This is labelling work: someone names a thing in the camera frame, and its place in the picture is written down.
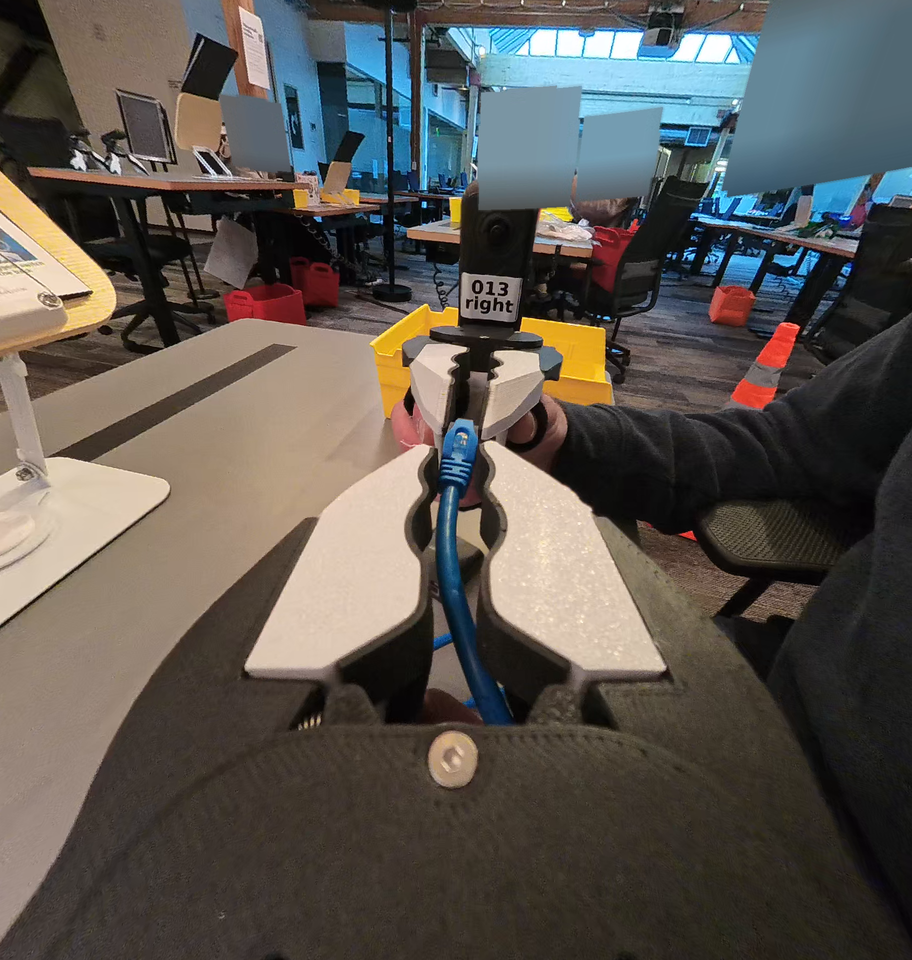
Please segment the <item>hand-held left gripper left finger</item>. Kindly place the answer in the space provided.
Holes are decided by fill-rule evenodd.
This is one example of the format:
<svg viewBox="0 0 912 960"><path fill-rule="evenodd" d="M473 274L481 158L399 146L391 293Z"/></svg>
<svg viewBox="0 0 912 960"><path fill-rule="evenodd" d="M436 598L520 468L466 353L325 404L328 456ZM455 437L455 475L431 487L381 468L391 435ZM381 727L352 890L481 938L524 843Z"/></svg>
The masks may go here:
<svg viewBox="0 0 912 960"><path fill-rule="evenodd" d="M280 583L246 677L360 685L390 725L418 722L433 661L433 498L433 447L412 447L334 498Z"/></svg>

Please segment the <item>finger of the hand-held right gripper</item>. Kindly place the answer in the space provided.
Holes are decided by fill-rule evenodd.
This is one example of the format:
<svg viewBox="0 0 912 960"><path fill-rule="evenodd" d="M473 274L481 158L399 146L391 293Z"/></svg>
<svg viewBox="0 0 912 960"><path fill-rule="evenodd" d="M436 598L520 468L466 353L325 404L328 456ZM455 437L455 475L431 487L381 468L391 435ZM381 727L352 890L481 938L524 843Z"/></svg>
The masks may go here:
<svg viewBox="0 0 912 960"><path fill-rule="evenodd" d="M409 392L436 447L458 420L463 369L466 347L421 347L409 363Z"/></svg>
<svg viewBox="0 0 912 960"><path fill-rule="evenodd" d="M538 356L494 356L481 411L481 444L509 435L530 413L544 389Z"/></svg>

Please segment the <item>person's right forearm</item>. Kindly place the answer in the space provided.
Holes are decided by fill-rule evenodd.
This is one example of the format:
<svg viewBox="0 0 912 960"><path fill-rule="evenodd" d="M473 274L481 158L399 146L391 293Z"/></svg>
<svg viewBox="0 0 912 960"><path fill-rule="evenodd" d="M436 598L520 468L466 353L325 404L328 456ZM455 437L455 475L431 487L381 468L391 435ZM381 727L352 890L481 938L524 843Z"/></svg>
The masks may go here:
<svg viewBox="0 0 912 960"><path fill-rule="evenodd" d="M912 537L912 315L765 411L563 408L553 480L599 516L681 532L733 499L873 505Z"/></svg>

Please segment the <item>person's right hand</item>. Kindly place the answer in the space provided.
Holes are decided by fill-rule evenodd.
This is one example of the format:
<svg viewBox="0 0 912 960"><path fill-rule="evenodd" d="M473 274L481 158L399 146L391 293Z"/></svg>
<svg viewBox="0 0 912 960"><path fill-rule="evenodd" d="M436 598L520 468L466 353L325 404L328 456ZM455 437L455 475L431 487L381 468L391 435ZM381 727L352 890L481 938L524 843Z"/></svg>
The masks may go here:
<svg viewBox="0 0 912 960"><path fill-rule="evenodd" d="M390 426L402 453L412 447L436 447L433 428L421 420L417 401L399 401L391 408ZM542 396L542 401L509 428L506 449L551 472L566 437L568 423L563 404L551 396Z"/></svg>

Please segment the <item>black pole stand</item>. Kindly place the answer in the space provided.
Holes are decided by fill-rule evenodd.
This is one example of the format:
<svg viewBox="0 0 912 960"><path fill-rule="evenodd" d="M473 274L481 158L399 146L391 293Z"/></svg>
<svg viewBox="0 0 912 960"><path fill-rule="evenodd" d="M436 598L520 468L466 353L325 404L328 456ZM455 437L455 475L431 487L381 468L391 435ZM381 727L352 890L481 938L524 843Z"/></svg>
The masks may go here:
<svg viewBox="0 0 912 960"><path fill-rule="evenodd" d="M403 306L412 299L408 286L396 280L396 12L417 12L418 0L376 0L384 12L384 45L387 45L387 209L384 209L384 262L387 262L387 281L373 289L373 299L384 306Z"/></svg>

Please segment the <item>red storage bin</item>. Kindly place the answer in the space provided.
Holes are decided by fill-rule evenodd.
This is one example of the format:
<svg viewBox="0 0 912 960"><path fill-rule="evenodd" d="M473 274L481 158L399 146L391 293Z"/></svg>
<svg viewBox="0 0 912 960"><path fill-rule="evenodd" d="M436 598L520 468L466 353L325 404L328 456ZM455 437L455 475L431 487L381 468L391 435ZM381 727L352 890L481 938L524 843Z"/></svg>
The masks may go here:
<svg viewBox="0 0 912 960"><path fill-rule="evenodd" d="M288 327L304 327L304 302L303 290L289 286L258 286L246 290L230 290L221 298L227 320L270 320L270 323L288 323Z"/></svg>
<svg viewBox="0 0 912 960"><path fill-rule="evenodd" d="M303 293L304 309L342 306L342 275L328 263L289 259L289 289Z"/></svg>

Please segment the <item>orange fabric bin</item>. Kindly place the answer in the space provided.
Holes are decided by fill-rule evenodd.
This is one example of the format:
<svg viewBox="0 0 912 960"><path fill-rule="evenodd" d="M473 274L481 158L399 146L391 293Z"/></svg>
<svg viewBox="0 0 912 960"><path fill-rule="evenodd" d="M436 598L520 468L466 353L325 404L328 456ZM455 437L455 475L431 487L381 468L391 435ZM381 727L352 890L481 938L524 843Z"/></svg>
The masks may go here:
<svg viewBox="0 0 912 960"><path fill-rule="evenodd" d="M757 293L739 286L722 286L708 302L708 320L717 327L742 329L750 320Z"/></svg>

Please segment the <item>orange traffic cone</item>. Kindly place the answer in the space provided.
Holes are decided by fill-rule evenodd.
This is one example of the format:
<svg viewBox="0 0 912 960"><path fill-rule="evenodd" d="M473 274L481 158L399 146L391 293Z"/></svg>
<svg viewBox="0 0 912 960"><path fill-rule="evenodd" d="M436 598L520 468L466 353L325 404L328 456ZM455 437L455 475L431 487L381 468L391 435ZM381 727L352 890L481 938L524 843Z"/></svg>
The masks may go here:
<svg viewBox="0 0 912 960"><path fill-rule="evenodd" d="M768 408L778 396L778 384L783 377L783 369L792 356L796 342L798 342L798 327L781 323L772 333L768 345L754 359L754 366L747 369L747 375L733 389L725 411L762 411L762 408Z"/></svg>

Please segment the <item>white stand with wooden board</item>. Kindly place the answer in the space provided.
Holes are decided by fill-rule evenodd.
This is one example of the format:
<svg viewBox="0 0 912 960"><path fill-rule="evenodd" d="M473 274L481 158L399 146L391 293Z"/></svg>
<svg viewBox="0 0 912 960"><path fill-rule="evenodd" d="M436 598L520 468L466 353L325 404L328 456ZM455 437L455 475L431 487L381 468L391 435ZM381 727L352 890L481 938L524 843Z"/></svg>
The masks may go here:
<svg viewBox="0 0 912 960"><path fill-rule="evenodd" d="M16 468L0 475L0 629L89 556L158 508L170 484L79 459L46 456L20 353L103 327L110 280L16 184L0 175L0 214L31 233L89 298L0 298L0 389L16 435Z"/></svg>

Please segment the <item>white notice sheet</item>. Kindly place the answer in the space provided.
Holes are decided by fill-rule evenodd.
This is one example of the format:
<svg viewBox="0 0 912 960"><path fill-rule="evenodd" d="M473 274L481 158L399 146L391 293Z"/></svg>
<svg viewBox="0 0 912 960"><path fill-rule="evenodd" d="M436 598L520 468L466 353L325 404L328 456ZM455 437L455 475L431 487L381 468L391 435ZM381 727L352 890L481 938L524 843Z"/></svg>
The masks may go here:
<svg viewBox="0 0 912 960"><path fill-rule="evenodd" d="M242 58L246 58L246 82L258 90L270 90L270 58L266 58L266 34L263 22L239 6L239 30L242 30Z"/></svg>

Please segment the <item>person's torso in dark sweater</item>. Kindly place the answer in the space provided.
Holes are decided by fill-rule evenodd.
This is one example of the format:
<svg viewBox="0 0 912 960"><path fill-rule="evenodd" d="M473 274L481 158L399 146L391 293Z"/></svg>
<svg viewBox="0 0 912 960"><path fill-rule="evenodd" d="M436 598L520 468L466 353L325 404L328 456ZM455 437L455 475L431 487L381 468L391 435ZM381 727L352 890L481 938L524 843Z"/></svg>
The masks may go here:
<svg viewBox="0 0 912 960"><path fill-rule="evenodd" d="M873 505L775 668L912 926L912 315L760 416L772 498Z"/></svg>

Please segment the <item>wooden document stand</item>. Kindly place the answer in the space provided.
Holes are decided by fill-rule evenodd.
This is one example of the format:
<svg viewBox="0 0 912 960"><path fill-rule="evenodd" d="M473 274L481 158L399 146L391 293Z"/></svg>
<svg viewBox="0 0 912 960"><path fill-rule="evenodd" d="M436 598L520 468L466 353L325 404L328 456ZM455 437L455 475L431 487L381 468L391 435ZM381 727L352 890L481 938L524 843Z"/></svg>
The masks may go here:
<svg viewBox="0 0 912 960"><path fill-rule="evenodd" d="M174 115L177 151L218 151L221 90L236 66L236 51L197 34L183 73Z"/></svg>

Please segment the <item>wooden table with black legs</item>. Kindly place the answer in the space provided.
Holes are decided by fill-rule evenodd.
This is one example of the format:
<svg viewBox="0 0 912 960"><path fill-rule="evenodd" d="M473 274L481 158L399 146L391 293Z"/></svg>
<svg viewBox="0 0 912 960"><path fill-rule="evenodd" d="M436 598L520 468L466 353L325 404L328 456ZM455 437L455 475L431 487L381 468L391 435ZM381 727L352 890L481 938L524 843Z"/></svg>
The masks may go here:
<svg viewBox="0 0 912 960"><path fill-rule="evenodd" d="M292 187L280 181L242 176L180 176L180 175L95 175L74 167L28 167L46 209L70 238L107 274L140 281L144 299L116 309L110 318L132 318L122 329L128 353L156 353L158 347L132 342L132 333L152 320L161 347L180 345L177 323L200 333L180 318L180 306L164 298L161 269L185 256L185 242L174 238L150 238L138 218L138 200L161 199L185 208L189 215L230 214L289 214Z"/></svg>

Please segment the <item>framed tablet on stand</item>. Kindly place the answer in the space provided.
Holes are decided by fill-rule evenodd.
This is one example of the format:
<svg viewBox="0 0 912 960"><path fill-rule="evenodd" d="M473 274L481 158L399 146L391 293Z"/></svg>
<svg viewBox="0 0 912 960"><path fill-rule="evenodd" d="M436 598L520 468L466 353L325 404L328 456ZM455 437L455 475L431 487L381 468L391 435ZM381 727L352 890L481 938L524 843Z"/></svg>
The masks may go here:
<svg viewBox="0 0 912 960"><path fill-rule="evenodd" d="M167 112L158 99L132 90L115 90L122 118L128 154L150 166L177 166Z"/></svg>

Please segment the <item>printed booklet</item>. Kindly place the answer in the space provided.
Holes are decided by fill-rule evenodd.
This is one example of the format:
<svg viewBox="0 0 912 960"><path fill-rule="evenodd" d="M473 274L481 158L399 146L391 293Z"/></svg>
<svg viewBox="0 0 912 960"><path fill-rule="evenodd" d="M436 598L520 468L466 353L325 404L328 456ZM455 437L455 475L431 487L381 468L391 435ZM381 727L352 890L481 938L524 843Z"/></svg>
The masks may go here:
<svg viewBox="0 0 912 960"><path fill-rule="evenodd" d="M0 214L0 298L7 293L55 293L70 299L89 298L94 290Z"/></svg>

